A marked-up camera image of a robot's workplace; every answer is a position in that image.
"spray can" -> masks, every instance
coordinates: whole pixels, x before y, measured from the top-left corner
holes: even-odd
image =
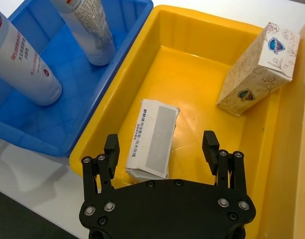
[[[1,12],[0,78],[40,106],[54,103],[62,93],[45,62]]]
[[[115,54],[114,41],[100,0],[51,0],[90,63],[107,65]]]

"table surface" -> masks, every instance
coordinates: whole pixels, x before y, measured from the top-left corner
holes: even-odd
[[[290,0],[152,0],[264,27],[269,21],[300,31],[305,5]],[[0,0],[5,16],[22,0]],[[52,158],[0,140],[0,191],[81,238],[88,230],[79,222],[83,203],[82,178],[73,173],[67,158]]]

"small white box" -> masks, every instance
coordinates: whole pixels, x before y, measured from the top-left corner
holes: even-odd
[[[126,172],[138,181],[166,179],[173,132],[179,109],[143,100]]]
[[[239,115],[292,80],[300,35],[270,23],[228,72],[217,105]]]

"plastic bin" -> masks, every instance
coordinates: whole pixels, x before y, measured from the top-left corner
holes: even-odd
[[[292,238],[305,55],[298,56],[293,82],[241,116],[216,107],[225,74],[261,30],[193,10],[155,7],[77,142],[71,168],[82,175],[81,159],[103,153],[107,135],[118,133],[121,151],[113,185],[135,183],[125,164],[141,100],[158,100],[180,108],[169,177],[214,182],[201,149],[203,131],[213,130],[221,148],[245,153],[248,194],[257,209],[247,238]]]
[[[49,0],[26,0],[12,23],[63,86],[60,99],[38,107],[0,79],[0,138],[52,156],[69,156],[148,17],[151,0],[102,0],[117,48],[111,63],[90,64]]]

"blue plastic bin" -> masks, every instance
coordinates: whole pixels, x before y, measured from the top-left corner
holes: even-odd
[[[102,0],[117,49],[104,67],[89,63],[49,0],[26,0],[10,16],[63,86],[38,107],[0,79],[0,138],[51,156],[69,156],[148,17],[151,0]]]

